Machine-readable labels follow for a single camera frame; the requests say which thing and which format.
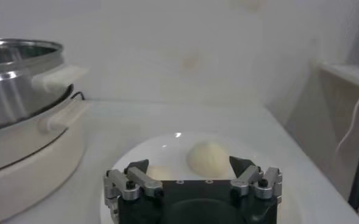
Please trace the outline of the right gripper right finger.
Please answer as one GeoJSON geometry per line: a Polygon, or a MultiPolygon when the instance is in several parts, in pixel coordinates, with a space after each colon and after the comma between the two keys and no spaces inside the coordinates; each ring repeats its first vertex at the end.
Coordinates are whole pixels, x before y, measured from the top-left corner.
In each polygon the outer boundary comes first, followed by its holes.
{"type": "Polygon", "coordinates": [[[264,172],[251,160],[234,156],[229,156],[229,162],[236,176],[230,181],[230,186],[240,197],[253,193],[260,200],[275,197],[278,203],[282,202],[283,175],[280,169],[269,167],[264,172]]]}

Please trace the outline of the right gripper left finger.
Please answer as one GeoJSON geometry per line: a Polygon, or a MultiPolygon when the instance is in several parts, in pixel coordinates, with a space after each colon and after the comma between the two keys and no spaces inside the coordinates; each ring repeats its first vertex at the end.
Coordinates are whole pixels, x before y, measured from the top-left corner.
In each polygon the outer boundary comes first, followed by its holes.
{"type": "Polygon", "coordinates": [[[131,162],[123,172],[118,169],[107,170],[104,175],[104,204],[112,214],[118,214],[118,199],[136,201],[141,196],[156,200],[163,198],[163,183],[146,172],[149,160],[131,162]]]}

